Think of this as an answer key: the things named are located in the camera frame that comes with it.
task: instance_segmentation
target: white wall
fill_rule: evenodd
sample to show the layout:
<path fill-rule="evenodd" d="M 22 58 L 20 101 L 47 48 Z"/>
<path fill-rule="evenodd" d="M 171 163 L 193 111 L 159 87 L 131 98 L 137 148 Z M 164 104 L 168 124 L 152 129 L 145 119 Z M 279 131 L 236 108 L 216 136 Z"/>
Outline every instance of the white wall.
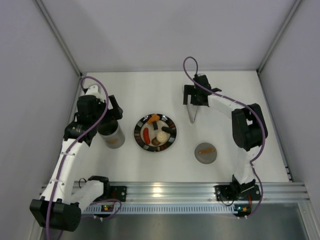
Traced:
<path fill-rule="evenodd" d="M 44 0 L 84 72 L 255 70 L 294 0 Z"/>
<path fill-rule="evenodd" d="M 77 76 L 31 0 L 0 7 L 0 238 L 25 239 L 57 162 Z"/>
<path fill-rule="evenodd" d="M 297 181 L 320 219 L 320 1 L 304 1 L 262 73 Z"/>

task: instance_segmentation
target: perforated metal strip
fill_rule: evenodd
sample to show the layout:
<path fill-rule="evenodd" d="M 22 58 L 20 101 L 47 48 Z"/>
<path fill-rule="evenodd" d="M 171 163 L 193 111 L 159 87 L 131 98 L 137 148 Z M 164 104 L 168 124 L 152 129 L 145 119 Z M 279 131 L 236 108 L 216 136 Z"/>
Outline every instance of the perforated metal strip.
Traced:
<path fill-rule="evenodd" d="M 86 208 L 83 214 L 111 214 L 102 212 L 101 205 L 92 205 Z M 234 205 L 221 204 L 128 204 L 122 205 L 118 214 L 233 214 Z"/>

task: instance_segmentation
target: red sausage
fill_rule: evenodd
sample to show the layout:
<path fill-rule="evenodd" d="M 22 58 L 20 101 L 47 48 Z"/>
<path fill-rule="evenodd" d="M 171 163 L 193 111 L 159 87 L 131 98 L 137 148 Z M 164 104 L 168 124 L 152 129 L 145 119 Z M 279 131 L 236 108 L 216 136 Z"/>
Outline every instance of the red sausage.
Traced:
<path fill-rule="evenodd" d="M 146 127 L 145 129 L 143 129 L 143 139 L 145 141 L 146 144 L 150 144 L 150 137 L 149 137 L 149 129 Z"/>

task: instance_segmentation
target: gray lid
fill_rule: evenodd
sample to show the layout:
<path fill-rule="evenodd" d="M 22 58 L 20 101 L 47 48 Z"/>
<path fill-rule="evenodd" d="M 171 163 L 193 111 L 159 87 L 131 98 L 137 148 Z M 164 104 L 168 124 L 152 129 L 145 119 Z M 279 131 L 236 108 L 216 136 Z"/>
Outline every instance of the gray lid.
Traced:
<path fill-rule="evenodd" d="M 202 164 L 212 164 L 217 158 L 217 149 L 210 143 L 200 143 L 194 150 L 195 158 Z"/>

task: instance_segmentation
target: cylindrical container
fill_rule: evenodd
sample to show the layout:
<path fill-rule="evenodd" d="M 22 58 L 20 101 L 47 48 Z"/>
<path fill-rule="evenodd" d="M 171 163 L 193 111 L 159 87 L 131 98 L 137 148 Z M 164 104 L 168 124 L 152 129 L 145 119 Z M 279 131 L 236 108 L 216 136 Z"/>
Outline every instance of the cylindrical container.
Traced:
<path fill-rule="evenodd" d="M 97 131 L 111 149 L 118 149 L 125 143 L 125 135 L 116 120 L 100 124 Z"/>

